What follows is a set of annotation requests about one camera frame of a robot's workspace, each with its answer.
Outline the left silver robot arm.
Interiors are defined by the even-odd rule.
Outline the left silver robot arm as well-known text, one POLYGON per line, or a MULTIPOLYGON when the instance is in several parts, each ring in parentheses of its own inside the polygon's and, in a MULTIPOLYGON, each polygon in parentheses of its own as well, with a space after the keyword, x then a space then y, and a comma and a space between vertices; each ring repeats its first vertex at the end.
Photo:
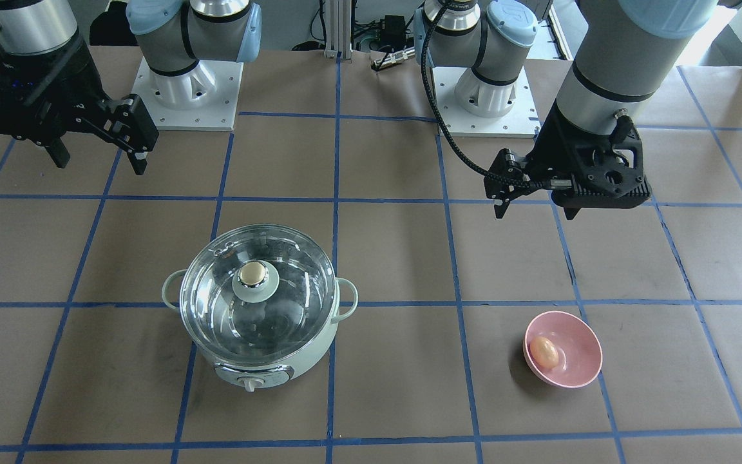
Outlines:
MULTIPOLYGON (((457 158, 484 179, 503 218, 509 203, 539 190, 571 220, 585 208, 631 209, 651 195, 635 118, 716 1, 580 1, 588 30, 533 149, 523 160, 497 153, 485 169, 441 131, 457 158)), ((415 11, 415 53, 431 110, 442 119, 429 67, 464 70, 456 99, 478 117, 509 111, 519 71, 537 34, 536 15, 518 1, 425 1, 415 11)))

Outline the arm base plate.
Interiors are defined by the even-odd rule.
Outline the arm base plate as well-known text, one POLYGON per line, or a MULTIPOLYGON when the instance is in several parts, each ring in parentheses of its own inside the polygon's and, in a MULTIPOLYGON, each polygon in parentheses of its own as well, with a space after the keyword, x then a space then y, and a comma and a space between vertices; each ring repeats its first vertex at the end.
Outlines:
POLYGON ((158 130, 232 132, 242 76, 242 63, 200 61, 184 75, 167 77, 153 73, 142 59, 132 92, 158 130))
POLYGON ((515 82, 495 86, 470 68, 433 69, 435 99, 453 136, 533 138, 540 121, 525 68, 515 82))

